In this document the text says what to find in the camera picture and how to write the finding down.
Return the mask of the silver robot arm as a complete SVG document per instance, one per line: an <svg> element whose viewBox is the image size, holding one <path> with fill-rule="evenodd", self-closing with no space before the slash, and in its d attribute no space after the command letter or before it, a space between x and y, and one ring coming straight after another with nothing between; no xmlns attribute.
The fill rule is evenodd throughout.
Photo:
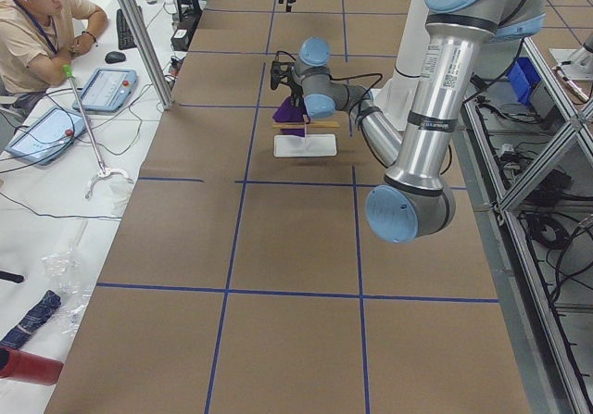
<svg viewBox="0 0 593 414"><path fill-rule="evenodd" d="M445 229L455 199L440 169L456 130L476 60L490 42L512 41L541 29L545 0L421 0L427 8L418 83L404 132L378 107L369 90L333 79L329 46L308 38L287 71L292 96L311 119L345 111L386 168L383 184L367 196L373 232L407 243Z"/></svg>

